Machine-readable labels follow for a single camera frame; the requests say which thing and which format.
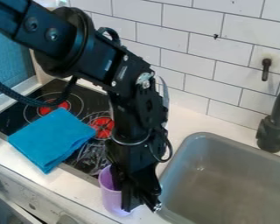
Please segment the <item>purple cup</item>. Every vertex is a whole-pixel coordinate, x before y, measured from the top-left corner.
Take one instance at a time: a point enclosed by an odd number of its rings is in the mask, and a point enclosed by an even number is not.
[[[105,167],[99,175],[102,204],[114,215],[127,216],[130,213],[122,210],[122,192],[115,191],[110,167],[111,165]]]

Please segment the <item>countertop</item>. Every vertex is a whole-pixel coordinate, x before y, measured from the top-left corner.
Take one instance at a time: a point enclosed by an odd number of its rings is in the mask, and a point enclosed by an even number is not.
[[[80,82],[80,84],[92,87],[91,84],[88,84],[85,81]],[[28,83],[19,87],[17,91],[27,94],[38,87],[39,84],[35,80],[29,80]],[[13,103],[13,101],[8,100],[7,98],[5,98],[5,100],[7,102],[5,101],[4,103],[2,103],[2,99],[0,100],[1,109],[8,107],[8,105]],[[187,108],[175,105],[174,103],[170,106],[168,130],[174,152],[178,150],[180,144],[187,136],[197,132],[214,133],[233,139],[237,142],[256,147],[255,130],[230,122],[225,122],[208,115],[198,114]],[[146,206],[140,206],[128,217],[115,217],[104,209],[101,203],[101,192],[99,187],[91,185],[87,181],[77,178],[60,168],[56,168],[49,175],[45,175],[35,165],[33,165],[32,162],[2,139],[0,139],[0,165],[19,173],[51,192],[76,201],[84,207],[95,210],[96,212],[108,216],[112,220],[120,223],[168,223],[167,221],[161,219],[157,214],[151,213]],[[166,165],[167,164],[160,164],[157,167],[158,176],[162,173]]]

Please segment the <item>black cooktop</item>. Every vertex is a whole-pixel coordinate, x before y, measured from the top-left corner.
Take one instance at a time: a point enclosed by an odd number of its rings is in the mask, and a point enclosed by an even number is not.
[[[28,96],[43,102],[56,99],[67,83],[52,80]],[[109,139],[114,123],[105,94],[81,86],[74,86],[67,101],[53,109],[26,106],[20,102],[0,113],[0,132],[9,136],[57,108],[64,108],[81,121],[96,129],[95,138],[78,149],[65,163],[90,175],[96,175],[109,164],[105,158],[105,140]]]

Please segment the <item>blue towel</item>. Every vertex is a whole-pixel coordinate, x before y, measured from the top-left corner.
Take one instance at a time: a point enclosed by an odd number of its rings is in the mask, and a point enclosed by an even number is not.
[[[94,129],[59,108],[11,135],[8,140],[44,173],[49,173],[94,135]]]

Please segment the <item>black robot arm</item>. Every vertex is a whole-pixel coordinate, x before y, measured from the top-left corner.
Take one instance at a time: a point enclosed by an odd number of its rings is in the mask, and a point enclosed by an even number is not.
[[[48,74],[73,75],[107,91],[115,121],[107,155],[122,190],[122,209],[129,212],[143,203],[153,212],[160,209],[155,169],[172,147],[163,125],[168,109],[155,89],[151,65],[122,46],[114,30],[96,30],[76,8],[49,11],[31,0],[0,0],[0,31],[33,49]]]

